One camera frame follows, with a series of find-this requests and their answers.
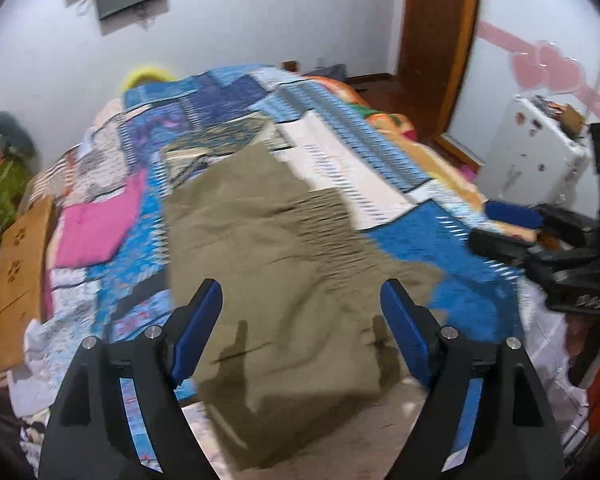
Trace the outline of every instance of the pink heart decoration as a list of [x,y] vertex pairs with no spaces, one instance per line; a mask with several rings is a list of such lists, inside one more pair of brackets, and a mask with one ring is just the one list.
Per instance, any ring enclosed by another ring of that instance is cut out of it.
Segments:
[[526,52],[513,52],[510,56],[511,67],[521,90],[542,88],[547,79],[546,71],[535,56]]
[[547,88],[554,94],[573,94],[583,81],[582,65],[562,55],[554,44],[543,41],[538,48],[538,62],[548,73]]

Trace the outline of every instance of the silver screw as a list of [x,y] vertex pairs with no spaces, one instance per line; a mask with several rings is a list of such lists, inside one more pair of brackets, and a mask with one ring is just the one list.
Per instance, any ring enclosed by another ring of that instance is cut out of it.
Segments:
[[96,346],[97,342],[98,340],[94,336],[90,335],[82,340],[82,347],[86,348],[87,350],[91,350],[94,346]]
[[149,328],[144,330],[144,335],[149,339],[155,339],[162,333],[162,328],[157,325],[151,325]]
[[512,350],[517,350],[522,346],[522,343],[517,337],[507,337],[507,346]]
[[443,326],[442,329],[440,329],[440,335],[445,339],[455,339],[458,337],[458,330],[452,326]]

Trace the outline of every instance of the wooden floor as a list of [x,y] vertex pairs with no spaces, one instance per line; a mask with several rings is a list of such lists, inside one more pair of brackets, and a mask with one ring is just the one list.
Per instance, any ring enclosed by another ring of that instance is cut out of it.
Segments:
[[421,102],[417,96],[410,96],[395,79],[353,83],[350,85],[372,108],[381,112],[406,115],[418,134],[418,142],[432,147],[438,154],[459,168],[463,163],[453,153],[449,153],[438,143],[433,142],[437,114]]

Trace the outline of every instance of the wooden door frame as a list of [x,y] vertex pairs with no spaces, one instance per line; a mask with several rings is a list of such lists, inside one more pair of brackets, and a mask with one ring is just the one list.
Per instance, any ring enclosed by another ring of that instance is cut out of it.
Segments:
[[[456,157],[465,162],[472,170],[477,171],[480,168],[480,163],[470,155],[460,150],[453,143],[449,142],[442,135],[451,120],[451,115],[458,100],[458,94],[466,71],[469,54],[474,41],[475,25],[477,23],[478,4],[480,0],[464,0],[461,12],[460,35],[458,37],[458,45],[454,54],[454,62],[451,67],[451,74],[445,89],[445,97],[443,99],[442,108],[438,118],[436,131],[432,140],[453,153]],[[404,23],[402,25],[402,44],[400,47],[400,65],[398,66],[398,77],[404,73],[403,59],[406,49],[407,30],[409,27],[409,18],[411,17],[411,7],[413,0],[406,0],[404,4]]]

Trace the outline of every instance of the yellow object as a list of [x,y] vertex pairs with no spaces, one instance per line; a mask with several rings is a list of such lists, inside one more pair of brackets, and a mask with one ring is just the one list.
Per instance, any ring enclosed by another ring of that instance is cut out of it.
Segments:
[[122,91],[126,92],[135,86],[148,83],[169,83],[171,81],[176,81],[176,78],[166,70],[146,66],[134,70],[126,77],[125,82],[122,83]]

